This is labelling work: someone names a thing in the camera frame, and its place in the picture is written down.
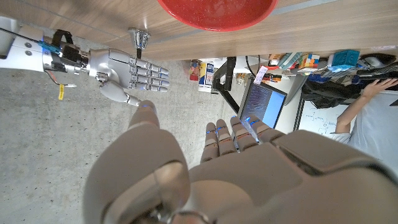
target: laptop screen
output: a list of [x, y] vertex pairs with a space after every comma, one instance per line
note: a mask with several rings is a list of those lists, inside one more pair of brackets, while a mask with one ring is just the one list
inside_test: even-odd
[[244, 127], [251, 132], [249, 124], [244, 121], [250, 115], [256, 115], [266, 125], [275, 128], [284, 106], [286, 95], [283, 91], [272, 86], [264, 83], [257, 85], [253, 83], [253, 79], [249, 79], [238, 114], [241, 121], [243, 121]]

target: whiteboard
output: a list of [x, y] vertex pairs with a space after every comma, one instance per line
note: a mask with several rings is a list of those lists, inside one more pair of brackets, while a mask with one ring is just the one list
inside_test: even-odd
[[[337, 117], [348, 105], [338, 105], [334, 108], [317, 109], [311, 101], [304, 101], [298, 129], [311, 131], [318, 134], [330, 134], [336, 130]], [[353, 129], [355, 119], [351, 122]]]

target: person's hand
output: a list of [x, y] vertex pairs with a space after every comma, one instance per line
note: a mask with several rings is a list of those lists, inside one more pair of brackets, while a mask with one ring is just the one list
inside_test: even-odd
[[386, 79], [382, 82], [380, 80], [375, 80], [365, 87], [363, 90], [362, 96], [372, 98], [374, 95], [378, 94], [380, 91], [385, 90], [386, 88], [392, 87], [398, 84], [398, 79]]

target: person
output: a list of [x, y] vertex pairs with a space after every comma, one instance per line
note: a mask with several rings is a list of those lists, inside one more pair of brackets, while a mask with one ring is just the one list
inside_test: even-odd
[[328, 137], [379, 159], [398, 175], [398, 106], [390, 106], [398, 100], [398, 91], [385, 90], [396, 85], [398, 79], [368, 84], [337, 118], [336, 130]]

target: red bowl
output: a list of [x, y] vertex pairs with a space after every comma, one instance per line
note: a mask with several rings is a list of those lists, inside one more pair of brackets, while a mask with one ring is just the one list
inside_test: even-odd
[[214, 31], [244, 29], [265, 19], [278, 0], [158, 0], [174, 18]]

